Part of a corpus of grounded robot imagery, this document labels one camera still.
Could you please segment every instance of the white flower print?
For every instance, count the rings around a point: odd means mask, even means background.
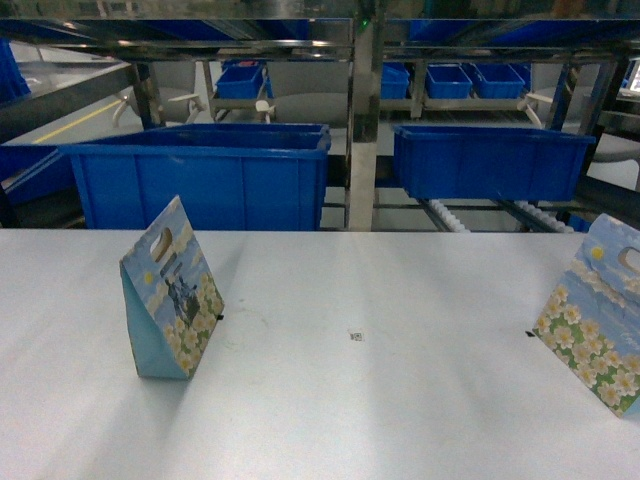
[[[636,376],[633,373],[618,372],[613,376],[613,386],[621,396],[635,395],[638,391]]]
[[[620,404],[620,395],[613,385],[610,383],[603,383],[598,387],[598,394],[604,403],[610,407],[615,407]]]
[[[202,315],[202,311],[196,314],[191,326],[196,332],[203,332],[207,329],[207,319]]]
[[[606,375],[609,373],[609,363],[604,357],[595,357],[591,360],[591,366],[598,375]]]
[[[640,356],[627,355],[622,359],[622,364],[634,375],[640,375]]]
[[[571,348],[575,341],[569,327],[558,327],[553,334],[560,348]]]
[[[191,355],[187,355],[184,352],[180,352],[178,354],[178,365],[184,373],[189,375],[189,371],[193,368],[193,360],[191,359]]]
[[[556,357],[562,360],[562,363],[564,363],[565,365],[569,365],[569,356],[564,355],[560,350],[556,350]]]
[[[536,327],[538,328],[540,333],[547,333],[550,326],[551,320],[549,320],[546,316],[540,315],[538,317],[538,320],[536,321]]]
[[[167,338],[167,342],[174,355],[177,355],[182,350],[182,340],[178,335],[172,335],[171,338]]]
[[[604,354],[604,359],[607,361],[609,366],[611,367],[619,367],[620,366],[620,355],[615,350],[609,350]]]
[[[542,337],[540,338],[542,339],[542,341],[547,347],[552,349],[556,348],[556,337],[554,337],[553,334],[549,332],[543,333]]]
[[[560,304],[552,300],[547,303],[544,314],[551,320],[555,320],[556,318],[560,318],[562,311]]]
[[[597,338],[600,334],[600,325],[595,320],[589,319],[580,324],[580,330],[585,339]]]
[[[580,310],[576,305],[567,305],[564,309],[564,318],[569,325],[575,325],[581,319]]]
[[[198,344],[198,332],[193,328],[189,328],[184,335],[184,345],[191,351],[196,348]]]
[[[598,340],[598,338],[585,340],[583,345],[589,350],[589,353],[593,353],[595,355],[599,355],[602,350],[602,342]]]
[[[178,334],[181,334],[182,332],[184,332],[185,327],[186,327],[186,325],[184,324],[182,319],[178,318],[176,320],[176,332],[178,332]]]
[[[579,365],[576,370],[576,375],[578,375],[578,378],[589,388],[596,384],[596,371],[590,368],[589,365]]]
[[[171,325],[165,325],[162,331],[164,333],[164,338],[167,340],[173,336],[173,326]]]
[[[567,291],[567,287],[560,284],[556,287],[553,292],[553,296],[557,299],[557,303],[564,303],[567,301],[569,297],[569,292]]]
[[[573,353],[573,359],[578,365],[588,365],[591,361],[591,352],[589,351],[589,348],[584,344],[574,345],[571,349],[571,353]]]
[[[207,317],[207,330],[211,331],[216,326],[216,318],[213,315]]]
[[[191,363],[194,366],[197,366],[198,363],[200,363],[201,358],[202,358],[202,351],[199,348],[196,348],[191,352]]]

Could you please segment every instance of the floral pattern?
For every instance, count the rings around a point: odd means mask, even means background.
[[[163,328],[164,336],[171,347],[176,362],[182,371],[191,377],[198,367],[202,353],[216,326],[217,316],[224,306],[222,298],[209,273],[202,274],[201,286],[197,292],[200,310],[187,326],[177,318],[175,325],[167,324]]]
[[[534,333],[616,415],[640,396],[640,356],[621,357],[594,319],[582,319],[559,285],[536,321]]]

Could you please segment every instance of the metal shelving rack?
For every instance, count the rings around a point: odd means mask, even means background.
[[[296,19],[310,20],[309,39],[276,38],[261,24]],[[411,22],[407,21],[412,19],[465,19],[467,24],[441,41],[413,41]],[[199,28],[210,28],[223,39],[189,38],[168,31],[164,28],[168,20],[174,25],[197,22]],[[548,21],[553,22],[547,24],[554,26],[552,34],[535,40],[503,41],[514,32]],[[565,26],[573,36],[562,34]],[[104,97],[134,85],[145,128],[163,124],[148,68],[151,61],[251,58],[350,62],[347,151],[333,177],[346,188],[347,228],[367,231],[374,208],[376,163],[384,164],[385,160],[376,155],[381,105],[385,107],[380,100],[383,61],[414,62],[418,86],[424,84],[427,62],[561,63],[564,68],[547,124],[552,129],[562,127],[580,67],[598,63],[600,73],[580,129],[581,133],[598,135],[604,128],[597,124],[600,111],[614,105],[629,61],[640,57],[636,40],[640,37],[640,7],[632,0],[0,0],[0,36],[130,62],[131,66],[114,67],[99,76],[105,84],[96,80],[91,89]],[[411,100],[389,108],[409,110],[415,117],[423,106],[423,92],[423,88],[416,88]],[[58,99],[43,105],[37,98],[27,97],[3,106],[2,140],[46,120],[16,121],[17,117],[5,113],[10,111],[7,109],[26,106],[33,111],[60,113],[61,103]],[[388,170],[388,166],[379,170]],[[627,220],[640,225],[637,195],[618,192],[603,200],[598,197],[600,190],[592,182],[583,182],[577,198],[612,213],[623,211]]]

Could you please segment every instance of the metal pole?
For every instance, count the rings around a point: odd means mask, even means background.
[[[386,4],[387,0],[359,2],[352,23],[346,211],[347,229],[351,231],[371,231],[373,221]]]
[[[604,127],[598,124],[600,118],[600,112],[602,110],[610,110],[618,98],[618,91],[622,80],[627,73],[629,66],[629,60],[619,60],[618,62],[611,62],[600,66],[598,71],[598,77],[593,87],[591,99],[589,105],[585,109],[582,117],[582,123],[580,124],[579,133],[582,135],[593,135],[596,137],[596,143],[589,145],[585,159],[582,164],[581,172],[586,175],[591,165],[591,160],[595,154],[600,137],[604,132]]]
[[[204,69],[204,83],[207,86],[207,102],[209,103],[209,115],[211,120],[216,121],[216,109],[213,105],[213,78],[211,77],[211,64],[208,61],[202,62]]]
[[[145,130],[164,127],[164,111],[160,102],[158,83],[153,66],[146,63],[135,64],[138,81],[133,86],[140,120]]]
[[[553,104],[551,105],[545,128],[549,130],[562,130],[562,125],[564,125],[564,119],[567,116],[569,104],[571,103],[571,97],[573,96],[573,91],[580,76],[580,69],[580,65],[565,64],[562,66],[562,71],[558,78],[558,86],[553,96]]]
[[[424,101],[424,81],[427,78],[427,61],[418,60],[413,72],[413,88],[411,89],[411,118],[422,116],[422,102]]]

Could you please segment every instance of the stainless steel frame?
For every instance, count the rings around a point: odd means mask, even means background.
[[[347,229],[351,231],[370,231],[373,221],[385,3],[375,0],[370,9],[359,8],[352,25],[346,196]]]
[[[119,64],[80,81],[60,85],[0,106],[0,143],[73,113],[138,82],[135,67]]]
[[[408,24],[387,23],[397,19],[473,19],[474,22],[445,42],[412,41]],[[534,44],[503,46],[495,39],[542,19],[570,18],[576,21],[602,19],[599,25],[617,19],[640,20],[640,6],[634,0],[615,2],[545,2],[520,0],[0,0],[0,36],[74,51],[114,56],[136,66],[114,67],[104,81],[88,83],[91,94],[70,96],[58,92],[52,100],[39,103],[38,96],[9,105],[0,116],[4,140],[47,123],[102,97],[135,84],[145,128],[163,124],[162,108],[154,87],[154,60],[189,58],[205,61],[205,80],[212,116],[218,108],[210,71],[212,59],[317,59],[351,62],[349,91],[349,135],[344,162],[346,170],[347,228],[370,230],[375,199],[377,126],[381,109],[401,109],[417,118],[423,105],[431,109],[460,108],[455,101],[424,99],[424,74],[430,62],[481,61],[516,62],[536,60],[565,64],[560,88],[552,106],[549,127],[562,126],[575,86],[575,71],[586,63],[603,63],[601,75],[585,116],[582,132],[596,129],[594,118],[611,100],[612,83],[620,65],[640,58],[640,43],[621,34],[596,43]],[[194,19],[232,37],[228,41],[186,41],[154,29],[146,20]],[[270,38],[254,20],[331,19],[315,25],[312,40]],[[48,36],[47,32],[57,35]],[[382,62],[416,62],[411,100],[380,100]],[[469,100],[463,108],[486,109],[489,102]],[[490,102],[495,108],[513,108],[513,102]],[[34,115],[24,114],[23,105]]]
[[[373,0],[0,0],[0,17],[16,19],[351,19]],[[615,2],[546,2],[521,0],[388,0],[388,17],[411,18],[640,18],[633,0]]]

